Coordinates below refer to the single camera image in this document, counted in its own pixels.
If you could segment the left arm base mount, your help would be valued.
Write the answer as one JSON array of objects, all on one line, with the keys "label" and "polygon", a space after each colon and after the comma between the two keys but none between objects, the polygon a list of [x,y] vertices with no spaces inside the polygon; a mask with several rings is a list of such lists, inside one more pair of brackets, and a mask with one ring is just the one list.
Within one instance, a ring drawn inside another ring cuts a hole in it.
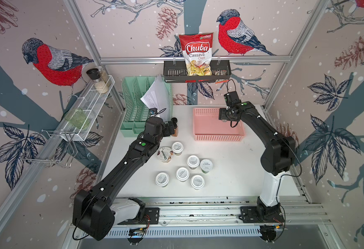
[{"label": "left arm base mount", "polygon": [[127,237],[130,245],[138,245],[148,232],[149,226],[159,223],[160,209],[148,208],[137,198],[121,199],[112,204],[110,209],[114,214],[115,225],[143,225],[129,229]]}]

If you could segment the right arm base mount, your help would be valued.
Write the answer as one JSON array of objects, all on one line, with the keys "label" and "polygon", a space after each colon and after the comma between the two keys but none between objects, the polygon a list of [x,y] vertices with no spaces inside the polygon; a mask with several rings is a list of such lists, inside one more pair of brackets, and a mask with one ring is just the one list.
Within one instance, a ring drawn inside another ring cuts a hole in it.
[{"label": "right arm base mount", "polygon": [[244,224],[261,223],[260,238],[265,242],[277,241],[285,230],[285,210],[278,201],[275,205],[268,206],[258,197],[256,206],[240,207],[238,219]]}]

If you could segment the green white-lid yogurt cup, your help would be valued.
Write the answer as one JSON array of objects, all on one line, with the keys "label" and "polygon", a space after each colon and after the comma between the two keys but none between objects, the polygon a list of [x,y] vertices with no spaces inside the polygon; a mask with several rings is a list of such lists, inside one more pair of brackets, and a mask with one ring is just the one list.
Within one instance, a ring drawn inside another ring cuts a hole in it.
[{"label": "green white-lid yogurt cup", "polygon": [[203,173],[207,174],[213,170],[213,163],[209,159],[203,159],[200,161],[200,168]]}]

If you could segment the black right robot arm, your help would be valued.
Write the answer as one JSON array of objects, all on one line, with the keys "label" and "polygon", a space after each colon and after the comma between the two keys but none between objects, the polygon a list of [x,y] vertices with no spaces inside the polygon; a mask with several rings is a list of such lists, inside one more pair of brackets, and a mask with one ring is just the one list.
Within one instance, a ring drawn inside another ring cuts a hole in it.
[{"label": "black right robot arm", "polygon": [[225,94],[224,99],[227,107],[219,110],[218,119],[245,123],[265,146],[261,165],[266,173],[258,204],[274,207],[279,204],[282,177],[290,175],[290,166],[295,159],[295,140],[279,133],[251,102],[242,102],[236,91]]}]

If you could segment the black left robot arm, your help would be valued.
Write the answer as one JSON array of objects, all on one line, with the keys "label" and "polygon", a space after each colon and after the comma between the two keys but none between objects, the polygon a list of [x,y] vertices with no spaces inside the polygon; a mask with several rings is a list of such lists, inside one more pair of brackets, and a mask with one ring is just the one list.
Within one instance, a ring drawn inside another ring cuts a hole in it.
[{"label": "black left robot arm", "polygon": [[137,198],[114,203],[120,190],[160,148],[164,137],[176,133],[177,118],[163,121],[160,117],[146,120],[145,129],[128,147],[117,166],[90,190],[80,190],[74,199],[73,225],[97,241],[105,238],[113,225],[125,221],[150,223],[145,203]]}]

